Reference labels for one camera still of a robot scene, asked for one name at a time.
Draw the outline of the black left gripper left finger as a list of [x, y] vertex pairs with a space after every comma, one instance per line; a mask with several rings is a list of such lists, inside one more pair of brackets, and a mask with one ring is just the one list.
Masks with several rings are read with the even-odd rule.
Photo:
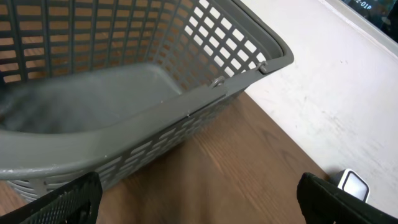
[[1, 223], [96, 223], [102, 194], [99, 174], [89, 172], [1, 216]]

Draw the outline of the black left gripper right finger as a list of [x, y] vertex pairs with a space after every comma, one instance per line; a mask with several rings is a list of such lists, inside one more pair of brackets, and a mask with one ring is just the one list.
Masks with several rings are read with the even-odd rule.
[[306, 223], [397, 224], [397, 218], [309, 172], [298, 183], [297, 200]]

